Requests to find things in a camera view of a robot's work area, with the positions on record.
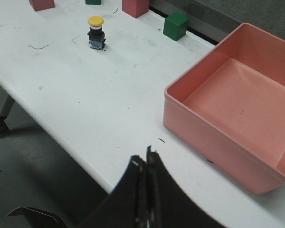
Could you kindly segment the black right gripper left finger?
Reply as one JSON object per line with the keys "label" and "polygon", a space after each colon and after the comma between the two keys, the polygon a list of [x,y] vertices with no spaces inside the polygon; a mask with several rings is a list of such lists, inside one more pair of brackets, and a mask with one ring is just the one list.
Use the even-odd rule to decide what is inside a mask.
{"label": "black right gripper left finger", "polygon": [[131,156],[116,187],[78,227],[147,227],[146,192],[146,164],[138,155]]}

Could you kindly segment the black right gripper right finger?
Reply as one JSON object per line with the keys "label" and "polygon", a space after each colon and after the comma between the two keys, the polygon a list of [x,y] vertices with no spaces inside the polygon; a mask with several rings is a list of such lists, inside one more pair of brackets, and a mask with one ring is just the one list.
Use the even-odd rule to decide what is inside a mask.
{"label": "black right gripper right finger", "polygon": [[150,228],[223,228],[176,183],[151,146],[146,154],[147,218]]}

